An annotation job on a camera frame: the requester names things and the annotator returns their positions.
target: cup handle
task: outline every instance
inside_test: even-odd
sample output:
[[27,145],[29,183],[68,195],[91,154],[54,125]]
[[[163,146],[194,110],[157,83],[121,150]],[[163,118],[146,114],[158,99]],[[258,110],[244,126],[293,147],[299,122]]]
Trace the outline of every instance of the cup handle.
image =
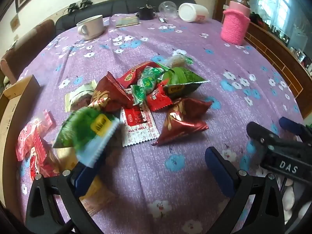
[[78,27],[78,34],[79,35],[88,35],[88,30],[87,30],[87,27],[86,25],[82,25],[82,26],[79,26]]

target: table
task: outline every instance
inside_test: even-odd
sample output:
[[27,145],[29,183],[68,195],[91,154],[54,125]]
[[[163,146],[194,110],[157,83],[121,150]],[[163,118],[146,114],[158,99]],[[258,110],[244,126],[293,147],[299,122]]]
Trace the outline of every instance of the table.
[[[302,116],[282,77],[257,50],[247,43],[236,46],[221,40],[221,23],[176,19],[163,24],[154,19],[115,28],[116,20],[125,16],[131,15],[103,19],[109,24],[107,32],[91,41],[81,40],[77,28],[63,32],[32,61],[20,77],[34,74],[42,88],[32,115],[51,111],[57,127],[45,139],[52,141],[69,115],[64,109],[67,92],[93,79],[98,82],[107,71],[120,77],[147,60],[161,62],[178,53],[190,56],[194,60],[191,69],[211,81],[190,95],[213,100],[203,117],[209,130],[161,147],[148,141],[122,148],[116,134],[116,143],[110,146],[113,153],[100,176],[117,198],[93,219],[104,233],[206,233],[228,202],[206,167],[206,148],[215,146],[237,169],[265,176],[246,125],[255,121],[287,137],[278,119],[285,116],[303,122]],[[161,132],[165,112],[153,113],[153,117]],[[29,159],[18,173],[25,217],[32,183]],[[249,208],[250,203],[237,228]],[[61,202],[60,211],[67,221]]]

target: mug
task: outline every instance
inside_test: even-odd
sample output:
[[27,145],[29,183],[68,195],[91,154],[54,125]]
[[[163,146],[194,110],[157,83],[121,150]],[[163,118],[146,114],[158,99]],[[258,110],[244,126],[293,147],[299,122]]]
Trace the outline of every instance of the mug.
[[77,23],[77,26],[78,34],[82,35],[84,40],[91,40],[100,36],[106,28],[103,24],[103,15],[89,17]]

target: brown chair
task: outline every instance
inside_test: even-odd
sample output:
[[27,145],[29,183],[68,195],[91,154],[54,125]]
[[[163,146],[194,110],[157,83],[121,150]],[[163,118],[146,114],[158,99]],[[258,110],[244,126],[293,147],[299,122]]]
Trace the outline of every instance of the brown chair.
[[31,29],[9,49],[0,61],[0,68],[11,84],[55,36],[54,21],[46,20]]

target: mug rim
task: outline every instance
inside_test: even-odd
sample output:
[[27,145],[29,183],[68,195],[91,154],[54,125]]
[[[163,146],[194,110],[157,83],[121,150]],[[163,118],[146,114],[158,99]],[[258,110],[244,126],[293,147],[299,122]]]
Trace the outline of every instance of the mug rim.
[[103,15],[96,15],[96,16],[93,16],[93,17],[88,17],[88,18],[86,18],[86,19],[84,19],[84,20],[78,22],[78,23],[76,24],[76,26],[81,25],[81,24],[88,23],[88,22],[90,22],[90,21],[92,21],[92,20],[95,20],[95,19],[98,19],[98,18],[100,18],[100,17],[103,18]]

